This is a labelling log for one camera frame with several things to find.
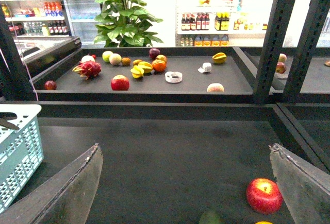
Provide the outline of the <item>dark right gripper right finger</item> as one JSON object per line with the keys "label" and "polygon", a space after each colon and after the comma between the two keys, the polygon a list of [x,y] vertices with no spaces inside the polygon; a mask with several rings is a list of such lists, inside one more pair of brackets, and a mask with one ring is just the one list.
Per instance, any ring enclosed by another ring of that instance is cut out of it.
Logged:
{"label": "dark right gripper right finger", "polygon": [[280,144],[270,146],[277,185],[295,223],[329,223],[329,174]]}

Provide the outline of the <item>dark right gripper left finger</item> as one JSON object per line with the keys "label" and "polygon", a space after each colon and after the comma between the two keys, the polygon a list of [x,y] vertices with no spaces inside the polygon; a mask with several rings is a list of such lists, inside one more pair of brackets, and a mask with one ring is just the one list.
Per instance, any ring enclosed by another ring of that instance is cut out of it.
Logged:
{"label": "dark right gripper left finger", "polygon": [[103,166],[99,144],[1,214],[1,223],[85,223]]}

